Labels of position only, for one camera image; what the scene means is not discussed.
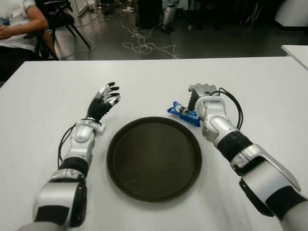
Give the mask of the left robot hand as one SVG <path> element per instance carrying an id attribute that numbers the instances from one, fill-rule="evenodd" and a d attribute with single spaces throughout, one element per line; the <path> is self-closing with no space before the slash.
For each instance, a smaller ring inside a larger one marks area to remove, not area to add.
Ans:
<path id="1" fill-rule="evenodd" d="M 117 92 L 119 87 L 115 82 L 110 82 L 102 86 L 92 99 L 86 114 L 87 119 L 100 122 L 110 109 L 120 101 L 120 93 Z"/>

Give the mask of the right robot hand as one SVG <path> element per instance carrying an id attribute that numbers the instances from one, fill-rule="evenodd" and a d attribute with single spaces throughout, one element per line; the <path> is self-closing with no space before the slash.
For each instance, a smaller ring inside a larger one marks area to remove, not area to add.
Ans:
<path id="1" fill-rule="evenodd" d="M 208 84 L 194 84 L 188 87 L 188 91 L 191 93 L 191 97 L 187 106 L 187 110 L 193 111 L 195 109 L 195 104 L 197 100 L 204 96 L 210 96 L 213 92 L 217 91 L 215 85 Z"/>

